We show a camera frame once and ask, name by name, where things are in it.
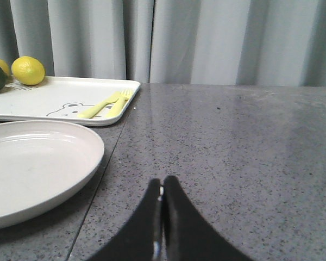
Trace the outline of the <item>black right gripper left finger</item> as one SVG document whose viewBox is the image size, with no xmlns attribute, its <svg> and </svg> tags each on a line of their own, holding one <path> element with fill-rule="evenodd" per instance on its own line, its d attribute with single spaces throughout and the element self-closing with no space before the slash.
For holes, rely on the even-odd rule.
<svg viewBox="0 0 326 261">
<path fill-rule="evenodd" d="M 89 260 L 161 259 L 161 184 L 152 179 L 129 220 Z"/>
</svg>

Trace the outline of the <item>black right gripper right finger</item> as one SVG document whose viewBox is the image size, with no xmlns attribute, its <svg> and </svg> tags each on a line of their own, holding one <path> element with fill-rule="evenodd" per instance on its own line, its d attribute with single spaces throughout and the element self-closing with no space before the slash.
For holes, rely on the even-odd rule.
<svg viewBox="0 0 326 261">
<path fill-rule="evenodd" d="M 251 260 L 200 215 L 175 176 L 164 180 L 164 226 L 168 260 Z"/>
</svg>

